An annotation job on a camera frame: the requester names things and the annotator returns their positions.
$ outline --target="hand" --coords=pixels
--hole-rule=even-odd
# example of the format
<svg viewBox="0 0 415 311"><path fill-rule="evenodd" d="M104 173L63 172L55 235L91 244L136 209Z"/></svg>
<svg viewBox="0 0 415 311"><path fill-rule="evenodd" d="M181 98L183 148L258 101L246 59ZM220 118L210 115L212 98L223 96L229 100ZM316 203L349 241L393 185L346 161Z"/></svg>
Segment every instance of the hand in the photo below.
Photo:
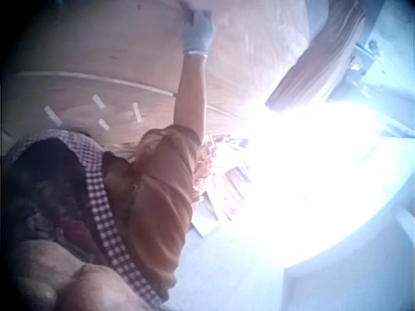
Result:
<svg viewBox="0 0 415 311"><path fill-rule="evenodd" d="M184 26L184 53L208 56L213 42L212 12L193 11L193 23L186 20Z"/></svg>

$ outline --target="work glove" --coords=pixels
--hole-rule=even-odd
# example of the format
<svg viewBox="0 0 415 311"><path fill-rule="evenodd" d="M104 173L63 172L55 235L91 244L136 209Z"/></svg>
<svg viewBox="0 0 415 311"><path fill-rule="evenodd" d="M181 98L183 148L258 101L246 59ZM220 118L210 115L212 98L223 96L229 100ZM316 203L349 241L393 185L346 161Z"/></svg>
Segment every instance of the work glove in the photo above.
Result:
<svg viewBox="0 0 415 311"><path fill-rule="evenodd" d="M208 50L213 42L212 12L195 10L192 17L184 25L184 54L208 57Z"/></svg>

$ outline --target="black and white checkered cloth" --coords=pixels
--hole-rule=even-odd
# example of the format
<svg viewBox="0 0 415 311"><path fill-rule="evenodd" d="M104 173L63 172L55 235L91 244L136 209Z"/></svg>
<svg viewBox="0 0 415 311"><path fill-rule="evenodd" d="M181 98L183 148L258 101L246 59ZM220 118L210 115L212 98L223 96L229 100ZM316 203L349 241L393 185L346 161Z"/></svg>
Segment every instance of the black and white checkered cloth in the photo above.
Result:
<svg viewBox="0 0 415 311"><path fill-rule="evenodd" d="M86 185L92 214L101 238L102 246L112 268L124 281L153 307L162 304L160 296L142 276L127 253L125 245L115 227L115 222L106 196L102 176L102 148L89 137L63 130L47 130L18 142L3 159L3 169L7 168L32 144L49 138L57 138L67 145L85 168Z"/></svg>

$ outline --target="raised arm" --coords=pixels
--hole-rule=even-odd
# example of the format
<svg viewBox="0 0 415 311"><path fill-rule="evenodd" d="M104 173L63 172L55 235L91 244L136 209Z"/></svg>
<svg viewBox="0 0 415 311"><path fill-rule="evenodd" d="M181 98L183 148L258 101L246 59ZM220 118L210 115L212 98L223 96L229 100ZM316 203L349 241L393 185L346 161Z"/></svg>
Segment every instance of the raised arm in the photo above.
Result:
<svg viewBox="0 0 415 311"><path fill-rule="evenodd" d="M184 60L174 107L174 124L194 130L201 141L206 125L205 66L212 41L211 12L194 11L193 22L185 22Z"/></svg>

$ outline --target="worker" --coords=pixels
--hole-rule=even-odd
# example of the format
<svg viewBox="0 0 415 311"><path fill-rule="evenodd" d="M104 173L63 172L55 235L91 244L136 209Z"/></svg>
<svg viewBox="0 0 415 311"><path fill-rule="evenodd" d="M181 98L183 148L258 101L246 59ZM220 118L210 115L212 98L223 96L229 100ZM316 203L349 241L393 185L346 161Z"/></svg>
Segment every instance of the worker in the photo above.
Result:
<svg viewBox="0 0 415 311"><path fill-rule="evenodd" d="M212 41L211 12L194 11L173 124L147 132L134 163L63 130L4 157L2 250L31 307L152 310L168 300L192 217Z"/></svg>

